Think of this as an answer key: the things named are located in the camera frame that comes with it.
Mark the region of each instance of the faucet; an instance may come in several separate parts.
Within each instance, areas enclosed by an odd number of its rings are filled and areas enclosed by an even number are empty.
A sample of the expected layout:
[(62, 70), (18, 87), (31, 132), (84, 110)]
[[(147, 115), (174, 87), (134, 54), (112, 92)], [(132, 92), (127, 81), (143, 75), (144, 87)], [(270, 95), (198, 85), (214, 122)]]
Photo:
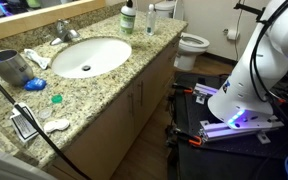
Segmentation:
[(63, 19), (58, 19), (55, 23), (56, 26), (56, 35), (57, 38), (54, 39), (50, 44), (52, 46), (61, 44), (62, 42), (67, 42), (72, 40), (73, 38), (78, 38), (80, 37), (80, 34), (76, 32), (75, 30), (67, 30), (65, 28), (65, 25), (68, 24), (69, 22), (67, 20)]

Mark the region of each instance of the toilet tank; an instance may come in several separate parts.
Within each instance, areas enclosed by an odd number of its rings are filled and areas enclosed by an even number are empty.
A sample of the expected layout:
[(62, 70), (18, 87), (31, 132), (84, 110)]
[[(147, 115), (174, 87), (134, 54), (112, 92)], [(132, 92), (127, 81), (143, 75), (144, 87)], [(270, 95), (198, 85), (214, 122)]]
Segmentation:
[(162, 1), (155, 4), (155, 10), (158, 16), (173, 18), (175, 1)]

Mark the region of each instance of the grey cup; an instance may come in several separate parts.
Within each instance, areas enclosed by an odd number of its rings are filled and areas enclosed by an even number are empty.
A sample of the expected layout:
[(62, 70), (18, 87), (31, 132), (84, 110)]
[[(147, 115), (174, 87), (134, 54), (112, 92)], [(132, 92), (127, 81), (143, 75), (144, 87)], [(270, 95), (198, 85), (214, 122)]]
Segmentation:
[(34, 78), (32, 68), (15, 50), (0, 51), (0, 77), (14, 86), (23, 86)]

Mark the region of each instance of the toilet paper roll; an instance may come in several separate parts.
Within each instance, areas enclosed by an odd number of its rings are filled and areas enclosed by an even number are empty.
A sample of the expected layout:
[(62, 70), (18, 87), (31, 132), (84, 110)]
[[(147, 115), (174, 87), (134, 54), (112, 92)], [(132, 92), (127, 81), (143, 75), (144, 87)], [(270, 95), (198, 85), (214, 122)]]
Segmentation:
[(231, 29), (227, 33), (227, 39), (235, 41), (239, 35), (240, 35), (239, 32), (236, 32), (235, 30)]

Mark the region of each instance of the baseboard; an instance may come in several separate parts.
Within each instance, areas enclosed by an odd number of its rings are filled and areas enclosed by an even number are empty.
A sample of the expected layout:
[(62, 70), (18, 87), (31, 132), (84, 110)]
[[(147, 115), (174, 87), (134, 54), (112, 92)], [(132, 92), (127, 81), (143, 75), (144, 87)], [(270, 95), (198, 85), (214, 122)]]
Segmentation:
[(202, 56), (205, 56), (205, 57), (208, 57), (210, 59), (214, 59), (216, 61), (219, 61), (219, 62), (222, 62), (222, 63), (225, 63), (225, 64), (230, 64), (230, 65), (236, 65), (237, 64), (237, 61), (235, 60), (232, 60), (232, 59), (229, 59), (229, 58), (225, 58), (225, 57), (222, 57), (222, 56), (218, 56), (218, 55), (215, 55), (215, 54), (211, 54), (211, 53), (203, 53)]

